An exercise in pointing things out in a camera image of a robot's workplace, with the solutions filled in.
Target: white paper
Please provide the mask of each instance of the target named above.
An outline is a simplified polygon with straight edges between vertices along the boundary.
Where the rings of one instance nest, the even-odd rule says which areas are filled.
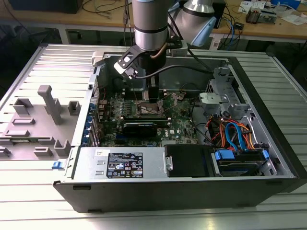
[[[296,16],[294,14],[291,14],[289,16],[283,17],[282,19],[287,21],[287,22],[290,22],[290,23],[292,23],[294,25],[301,25],[301,24],[307,23],[307,19],[306,18],[302,18],[302,17]]]
[[[251,1],[242,1],[240,7],[238,9],[239,12],[248,13],[249,9],[252,8],[259,8],[261,10],[264,9],[265,2],[251,2]]]

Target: blue drive latch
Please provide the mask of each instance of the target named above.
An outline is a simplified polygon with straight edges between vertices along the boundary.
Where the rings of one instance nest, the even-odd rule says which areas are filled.
[[[216,160],[220,160],[220,159],[235,159],[235,155],[231,150],[227,150],[227,149],[222,149],[222,150],[217,150],[215,152],[215,158]]]

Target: circuit board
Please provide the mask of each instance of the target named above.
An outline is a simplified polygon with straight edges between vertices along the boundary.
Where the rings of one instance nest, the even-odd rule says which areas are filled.
[[[179,92],[169,93],[155,104],[142,100],[126,100],[115,93],[114,97],[100,104],[101,147],[197,144],[196,130],[192,128],[189,112],[189,99]],[[137,122],[139,119],[159,125],[154,137],[123,136],[120,125],[127,120]]]

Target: blue tab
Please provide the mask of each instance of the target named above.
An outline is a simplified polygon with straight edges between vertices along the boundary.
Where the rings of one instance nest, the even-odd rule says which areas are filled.
[[[215,158],[216,160],[219,160],[219,159],[235,159],[235,155],[234,153],[231,151],[231,150],[217,150],[215,152]]]
[[[85,122],[85,128],[89,128],[89,127],[91,127],[91,124],[90,123],[88,123],[88,122]]]
[[[91,116],[89,116],[89,115],[86,117],[86,120],[87,120],[88,122],[92,121],[92,119],[93,119],[93,118],[92,118]]]
[[[215,152],[215,158],[218,161],[219,159],[221,159],[221,155],[218,151]]]
[[[90,133],[90,131],[87,130],[87,129],[83,131],[83,135],[84,135],[84,136],[89,135],[89,133]]]
[[[87,137],[82,137],[81,141],[82,141],[82,142],[85,142],[85,143],[88,143],[89,138],[87,138]]]
[[[64,169],[63,168],[63,162],[55,161],[53,162],[53,165],[51,167],[52,169]]]
[[[262,154],[263,154],[263,156],[264,156],[264,158],[266,160],[268,160],[270,158],[269,153],[267,152],[267,150],[262,151]]]

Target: cable connector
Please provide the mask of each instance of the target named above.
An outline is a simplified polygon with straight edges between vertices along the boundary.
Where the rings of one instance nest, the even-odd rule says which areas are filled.
[[[123,24],[124,25],[128,24],[128,15],[127,15],[126,11],[124,11],[124,13],[123,13]]]

